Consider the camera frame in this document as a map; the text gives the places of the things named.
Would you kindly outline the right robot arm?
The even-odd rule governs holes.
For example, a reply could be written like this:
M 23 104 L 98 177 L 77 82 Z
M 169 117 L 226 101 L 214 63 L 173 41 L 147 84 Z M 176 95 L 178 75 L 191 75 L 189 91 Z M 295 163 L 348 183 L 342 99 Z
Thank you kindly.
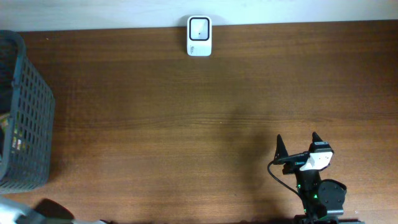
M 312 142 L 307 151 L 290 155 L 279 134 L 276 138 L 275 155 L 267 165 L 269 175 L 279 184 L 293 192 L 301 200 L 303 215 L 294 216 L 293 223 L 317 224 L 361 223 L 358 219 L 342 220 L 343 204 L 347 193 L 345 184 L 333 179 L 321 179 L 320 172 L 329 165 L 334 150 L 330 144 L 312 133 Z M 292 188 L 277 178 L 271 171 L 271 166 L 282 165 L 284 175 L 293 174 L 296 187 Z

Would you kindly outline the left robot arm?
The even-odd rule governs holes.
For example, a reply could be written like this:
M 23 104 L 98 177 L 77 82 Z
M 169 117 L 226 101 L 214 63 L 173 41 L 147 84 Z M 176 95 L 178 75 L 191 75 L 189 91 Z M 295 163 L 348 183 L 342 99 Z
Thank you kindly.
M 104 220 L 78 220 L 64 206 L 42 199 L 34 207 L 1 197 L 1 223 L 16 224 L 106 224 Z

